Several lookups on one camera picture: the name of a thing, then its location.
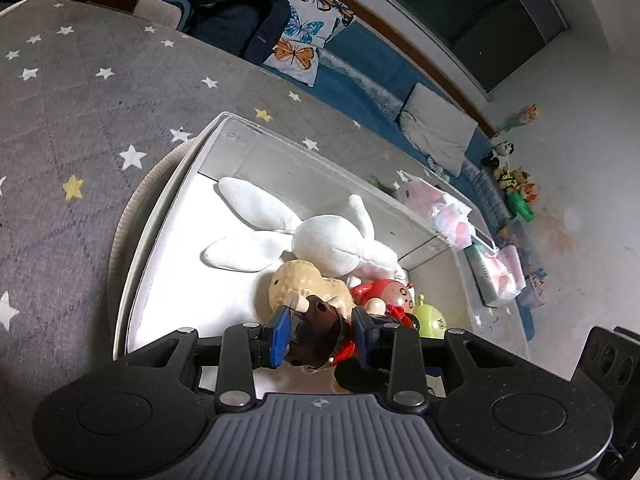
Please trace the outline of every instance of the orange butterfly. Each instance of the orange butterfly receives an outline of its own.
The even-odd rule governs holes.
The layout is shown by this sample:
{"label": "orange butterfly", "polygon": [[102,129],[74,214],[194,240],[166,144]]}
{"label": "orange butterfly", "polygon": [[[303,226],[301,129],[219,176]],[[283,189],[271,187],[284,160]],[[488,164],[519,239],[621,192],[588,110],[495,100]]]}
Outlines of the orange butterfly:
{"label": "orange butterfly", "polygon": [[290,59],[292,65],[295,59],[303,70],[311,68],[311,60],[315,56],[312,46],[294,46],[287,40],[280,40],[273,47],[273,54],[278,61],[288,61]]}

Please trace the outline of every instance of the panda plush toy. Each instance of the panda plush toy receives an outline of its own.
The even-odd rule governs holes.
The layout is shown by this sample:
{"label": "panda plush toy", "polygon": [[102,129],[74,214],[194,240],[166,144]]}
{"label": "panda plush toy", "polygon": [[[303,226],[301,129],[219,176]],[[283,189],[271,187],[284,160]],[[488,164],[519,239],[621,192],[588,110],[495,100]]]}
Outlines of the panda plush toy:
{"label": "panda plush toy", "polygon": [[488,167],[491,171],[497,170],[500,168],[500,158],[501,156],[511,155],[513,153],[513,143],[509,140],[505,140],[500,144],[496,144],[494,148],[491,150],[491,153],[482,159],[481,163],[483,166]]}

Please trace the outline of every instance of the beige peanut toy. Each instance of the beige peanut toy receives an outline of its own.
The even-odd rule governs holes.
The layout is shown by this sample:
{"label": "beige peanut toy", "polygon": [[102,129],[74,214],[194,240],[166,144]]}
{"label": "beige peanut toy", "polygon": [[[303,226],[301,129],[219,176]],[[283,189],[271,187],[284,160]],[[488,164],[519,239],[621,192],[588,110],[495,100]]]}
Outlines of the beige peanut toy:
{"label": "beige peanut toy", "polygon": [[291,260],[276,270],[269,285],[271,309],[276,310],[280,305],[287,304],[287,295],[292,290],[300,293],[303,298],[317,296],[333,305],[344,319],[351,319],[354,303],[347,285],[335,278],[323,278],[310,262]]}

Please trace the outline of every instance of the white plush bunny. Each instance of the white plush bunny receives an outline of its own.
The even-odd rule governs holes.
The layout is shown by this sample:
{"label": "white plush bunny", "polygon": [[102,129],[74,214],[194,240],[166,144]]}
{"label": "white plush bunny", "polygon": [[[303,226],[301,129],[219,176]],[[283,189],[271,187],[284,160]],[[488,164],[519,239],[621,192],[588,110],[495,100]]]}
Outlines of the white plush bunny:
{"label": "white plush bunny", "polygon": [[211,244],[202,255],[209,265],[257,272],[282,252],[292,251],[328,278],[353,274],[382,280],[398,272],[398,256],[374,239],[371,218],[358,195],[327,208],[340,216],[323,214],[302,221],[284,202],[250,182],[223,177],[218,187],[238,216],[260,230]]}

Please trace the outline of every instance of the gray quilted blanket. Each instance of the gray quilted blanket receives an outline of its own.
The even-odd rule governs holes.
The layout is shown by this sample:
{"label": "gray quilted blanket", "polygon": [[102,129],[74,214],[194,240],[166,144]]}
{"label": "gray quilted blanket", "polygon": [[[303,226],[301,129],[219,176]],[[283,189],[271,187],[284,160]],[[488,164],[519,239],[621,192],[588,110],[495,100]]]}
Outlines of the gray quilted blanket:
{"label": "gray quilted blanket", "polygon": [[0,477],[44,473],[34,408],[110,358],[106,275],[127,200],[224,110],[363,178],[422,174],[340,112],[175,30],[65,0],[0,17]]}

